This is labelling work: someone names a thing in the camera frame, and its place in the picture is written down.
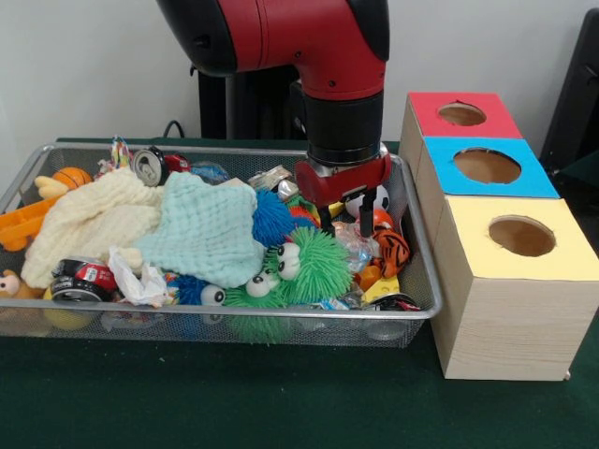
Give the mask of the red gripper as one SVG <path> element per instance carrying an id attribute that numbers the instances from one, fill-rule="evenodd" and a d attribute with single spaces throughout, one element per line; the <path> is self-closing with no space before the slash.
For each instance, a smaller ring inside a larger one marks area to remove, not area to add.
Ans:
<path id="1" fill-rule="evenodd" d="M 329 205 L 364 194 L 360 205 L 360 235 L 373 233 L 373 205 L 376 189 L 389 177 L 390 153 L 380 148 L 376 158 L 348 167 L 327 167 L 307 158 L 296 163 L 296 182 L 305 199 L 320 209 L 321 229 L 334 234 Z"/>

